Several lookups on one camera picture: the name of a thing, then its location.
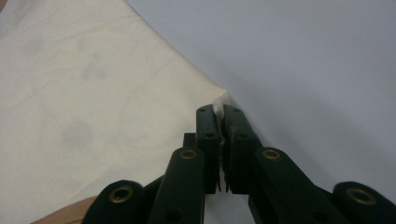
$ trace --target metal screw head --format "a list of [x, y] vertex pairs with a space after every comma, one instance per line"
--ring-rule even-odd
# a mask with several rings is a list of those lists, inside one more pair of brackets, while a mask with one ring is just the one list
[[185, 149], [180, 152], [180, 157], [184, 160], [194, 159], [197, 155], [196, 151], [192, 149]]
[[262, 152], [262, 155], [267, 158], [268, 160], [279, 160], [281, 158], [281, 155], [279, 152], [272, 150], [272, 149], [266, 149]]
[[134, 189], [129, 185], [123, 185], [113, 189], [108, 199], [113, 203], [123, 203], [128, 201], [134, 195]]
[[376, 198], [364, 189], [349, 188], [346, 190], [347, 196], [357, 203], [364, 205], [375, 205]]

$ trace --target white fabric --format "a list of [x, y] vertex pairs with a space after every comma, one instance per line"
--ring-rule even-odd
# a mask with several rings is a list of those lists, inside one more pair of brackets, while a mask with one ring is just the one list
[[225, 90], [122, 0], [9, 0], [0, 14], [0, 223], [162, 175]]
[[314, 183], [396, 203], [396, 1], [127, 1]]

